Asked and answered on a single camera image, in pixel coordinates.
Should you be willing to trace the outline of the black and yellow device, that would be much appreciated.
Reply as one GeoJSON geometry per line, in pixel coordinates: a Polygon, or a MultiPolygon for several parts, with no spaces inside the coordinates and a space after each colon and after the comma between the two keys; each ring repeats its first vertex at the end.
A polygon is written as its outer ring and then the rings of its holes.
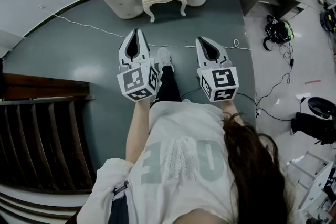
{"type": "Polygon", "coordinates": [[[319,15],[321,27],[329,32],[336,32],[336,15],[332,9],[327,9],[319,15]]]}

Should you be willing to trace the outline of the person's white shirt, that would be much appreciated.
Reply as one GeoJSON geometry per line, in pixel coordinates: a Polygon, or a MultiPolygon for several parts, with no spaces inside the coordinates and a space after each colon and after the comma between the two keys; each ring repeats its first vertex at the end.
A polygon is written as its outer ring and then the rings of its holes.
{"type": "Polygon", "coordinates": [[[293,195],[271,136],[213,105],[161,101],[136,163],[107,160],[76,222],[293,224],[293,195]]]}

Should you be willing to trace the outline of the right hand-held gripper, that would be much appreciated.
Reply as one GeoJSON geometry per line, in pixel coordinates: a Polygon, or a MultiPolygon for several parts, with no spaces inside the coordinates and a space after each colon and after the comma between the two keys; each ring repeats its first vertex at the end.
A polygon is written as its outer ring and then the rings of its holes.
{"type": "Polygon", "coordinates": [[[238,90],[237,69],[230,65],[223,46],[207,37],[196,38],[200,86],[210,102],[232,100],[238,90]]]}

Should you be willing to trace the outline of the person's left white shoe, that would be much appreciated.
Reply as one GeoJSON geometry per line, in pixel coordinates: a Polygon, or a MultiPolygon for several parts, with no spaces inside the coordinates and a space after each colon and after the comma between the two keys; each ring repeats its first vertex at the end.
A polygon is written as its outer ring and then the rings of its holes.
{"type": "Polygon", "coordinates": [[[172,67],[171,56],[167,48],[165,47],[160,48],[158,50],[157,56],[159,60],[159,65],[161,67],[166,67],[166,66],[172,67]]]}

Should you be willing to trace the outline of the black headset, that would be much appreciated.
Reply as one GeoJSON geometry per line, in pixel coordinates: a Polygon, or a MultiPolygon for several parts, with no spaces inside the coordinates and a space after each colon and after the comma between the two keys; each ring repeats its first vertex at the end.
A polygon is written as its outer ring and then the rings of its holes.
{"type": "Polygon", "coordinates": [[[268,24],[265,26],[267,37],[263,40],[263,47],[270,51],[267,47],[267,41],[272,41],[274,44],[285,44],[294,39],[294,32],[288,21],[277,20],[274,16],[267,16],[268,24]]]}

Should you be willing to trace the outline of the white ridged panel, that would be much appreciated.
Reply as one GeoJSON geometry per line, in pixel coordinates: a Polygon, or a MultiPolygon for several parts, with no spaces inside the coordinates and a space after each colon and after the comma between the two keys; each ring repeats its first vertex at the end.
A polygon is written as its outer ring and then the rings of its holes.
{"type": "Polygon", "coordinates": [[[88,196],[0,184],[0,223],[65,224],[81,209],[88,196]]]}

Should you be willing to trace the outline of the dark wooden slatted bed frame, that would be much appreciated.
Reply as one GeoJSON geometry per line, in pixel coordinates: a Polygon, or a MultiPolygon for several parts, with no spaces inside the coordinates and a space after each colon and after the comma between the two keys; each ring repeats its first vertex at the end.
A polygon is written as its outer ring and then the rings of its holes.
{"type": "Polygon", "coordinates": [[[96,180],[85,138],[88,82],[0,71],[0,183],[86,194],[96,180]]]}

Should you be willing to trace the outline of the person's right forearm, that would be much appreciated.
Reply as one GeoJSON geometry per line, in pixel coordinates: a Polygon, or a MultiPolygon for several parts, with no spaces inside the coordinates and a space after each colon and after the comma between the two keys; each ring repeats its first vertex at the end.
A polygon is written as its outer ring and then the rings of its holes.
{"type": "Polygon", "coordinates": [[[221,108],[224,114],[231,116],[238,113],[232,100],[224,100],[221,102],[221,108]]]}

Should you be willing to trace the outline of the black swivel chair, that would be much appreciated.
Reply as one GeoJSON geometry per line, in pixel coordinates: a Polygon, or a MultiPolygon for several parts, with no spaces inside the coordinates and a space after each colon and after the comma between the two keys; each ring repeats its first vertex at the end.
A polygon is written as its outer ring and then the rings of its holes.
{"type": "Polygon", "coordinates": [[[300,131],[317,139],[316,144],[336,143],[336,104],[321,97],[311,97],[307,104],[314,115],[297,112],[290,121],[291,135],[300,131]]]}

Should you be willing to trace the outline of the person's left forearm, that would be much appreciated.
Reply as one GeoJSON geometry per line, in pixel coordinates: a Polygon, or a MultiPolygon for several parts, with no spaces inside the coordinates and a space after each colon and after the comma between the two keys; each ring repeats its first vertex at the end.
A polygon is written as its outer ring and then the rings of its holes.
{"type": "Polygon", "coordinates": [[[149,99],[135,103],[125,148],[125,159],[134,164],[144,150],[149,136],[149,111],[149,99]]]}

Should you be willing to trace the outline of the person's black trousers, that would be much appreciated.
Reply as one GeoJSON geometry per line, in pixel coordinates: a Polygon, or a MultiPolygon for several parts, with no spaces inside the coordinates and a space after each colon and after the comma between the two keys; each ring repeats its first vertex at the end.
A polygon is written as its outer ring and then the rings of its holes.
{"type": "Polygon", "coordinates": [[[175,81],[173,68],[165,66],[162,68],[162,75],[160,78],[161,86],[155,97],[153,104],[160,101],[181,102],[181,96],[178,85],[175,81]]]}

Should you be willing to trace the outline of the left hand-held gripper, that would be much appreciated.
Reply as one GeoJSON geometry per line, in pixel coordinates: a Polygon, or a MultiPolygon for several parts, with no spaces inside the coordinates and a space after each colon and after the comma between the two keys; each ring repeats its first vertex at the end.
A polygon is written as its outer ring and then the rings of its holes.
{"type": "Polygon", "coordinates": [[[141,29],[132,30],[119,48],[119,66],[117,75],[121,93],[131,101],[140,101],[156,95],[159,73],[155,61],[150,57],[150,49],[141,29]]]}

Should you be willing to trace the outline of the white metal rack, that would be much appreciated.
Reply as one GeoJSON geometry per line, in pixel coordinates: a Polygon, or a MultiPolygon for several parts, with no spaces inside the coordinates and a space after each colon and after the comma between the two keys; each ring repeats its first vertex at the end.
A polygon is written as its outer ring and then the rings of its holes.
{"type": "Polygon", "coordinates": [[[310,179],[309,184],[307,185],[305,185],[300,180],[297,182],[298,185],[306,190],[302,201],[298,205],[298,210],[306,209],[322,194],[324,186],[327,183],[330,172],[333,168],[334,161],[330,161],[323,157],[317,156],[310,151],[306,151],[302,157],[291,160],[288,165],[291,165],[310,179]],[[300,161],[305,159],[308,159],[309,161],[315,159],[324,164],[324,167],[319,172],[313,174],[298,164],[300,161]]]}

